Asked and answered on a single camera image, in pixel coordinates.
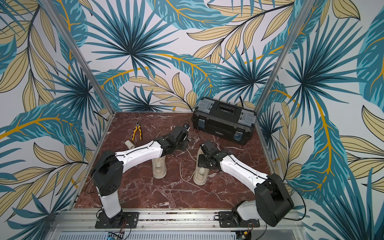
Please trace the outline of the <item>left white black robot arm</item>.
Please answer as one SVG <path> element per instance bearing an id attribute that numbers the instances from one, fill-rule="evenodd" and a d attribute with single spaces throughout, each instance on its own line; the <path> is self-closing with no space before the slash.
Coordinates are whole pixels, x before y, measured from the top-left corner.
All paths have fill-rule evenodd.
<path id="1" fill-rule="evenodd" d="M 118 189 L 123 174 L 146 161 L 164 159 L 175 151 L 186 150 L 189 129 L 189 123 L 185 123 L 143 146 L 123 152 L 104 152 L 91 171 L 102 204 L 101 216 L 106 217 L 110 223 L 121 221 L 123 210 L 119 203 Z"/>

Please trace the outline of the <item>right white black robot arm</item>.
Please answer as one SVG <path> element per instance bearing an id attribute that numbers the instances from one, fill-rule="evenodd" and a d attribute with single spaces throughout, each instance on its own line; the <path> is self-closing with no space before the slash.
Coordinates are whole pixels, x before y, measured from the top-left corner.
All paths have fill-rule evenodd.
<path id="1" fill-rule="evenodd" d="M 200 145 L 198 167 L 229 174 L 254 193 L 254 201 L 244 201 L 232 209 L 238 224 L 261 219 L 268 226 L 275 227 L 294 208 L 279 175 L 259 172 L 230 152 L 219 150 L 211 141 Z"/>

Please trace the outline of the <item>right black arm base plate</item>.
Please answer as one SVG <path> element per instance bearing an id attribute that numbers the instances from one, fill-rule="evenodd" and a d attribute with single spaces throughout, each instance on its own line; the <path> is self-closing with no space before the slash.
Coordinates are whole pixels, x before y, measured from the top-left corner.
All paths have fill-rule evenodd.
<path id="1" fill-rule="evenodd" d="M 260 221 L 256 219 L 243 220 L 239 214 L 232 211 L 222 211 L 214 218 L 219 221 L 221 228 L 258 228 L 260 227 Z"/>

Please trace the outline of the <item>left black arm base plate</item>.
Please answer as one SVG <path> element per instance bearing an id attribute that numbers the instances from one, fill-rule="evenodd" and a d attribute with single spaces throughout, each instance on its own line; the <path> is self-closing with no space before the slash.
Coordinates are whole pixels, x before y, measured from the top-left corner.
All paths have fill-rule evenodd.
<path id="1" fill-rule="evenodd" d="M 108 218 L 104 212 L 97 216 L 96 229 L 135 229 L 138 224 L 139 212 L 120 212 L 115 217 Z"/>

